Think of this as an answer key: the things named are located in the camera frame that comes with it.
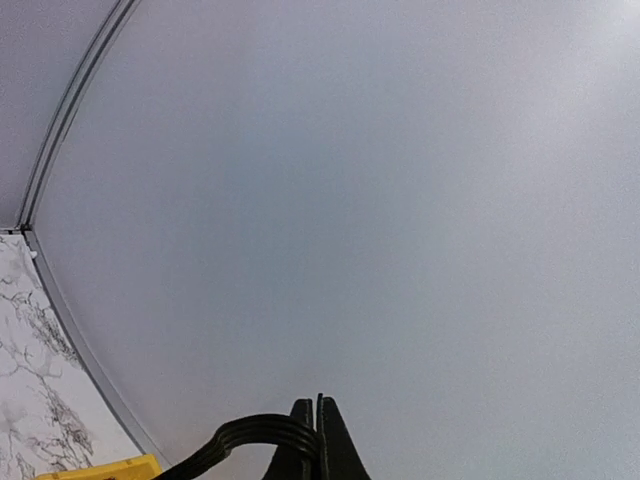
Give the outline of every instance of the wall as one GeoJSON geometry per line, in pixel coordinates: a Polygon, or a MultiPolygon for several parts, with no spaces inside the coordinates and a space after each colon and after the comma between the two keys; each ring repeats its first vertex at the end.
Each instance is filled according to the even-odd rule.
{"type": "Polygon", "coordinates": [[[82,370],[21,236],[0,236],[0,477],[140,453],[82,370]]]}
{"type": "Polygon", "coordinates": [[[36,231],[167,457],[322,390],[373,478],[634,478],[639,14],[143,2],[36,231]]]}
{"type": "Polygon", "coordinates": [[[0,227],[15,227],[60,97],[115,0],[0,6],[0,227]]]}

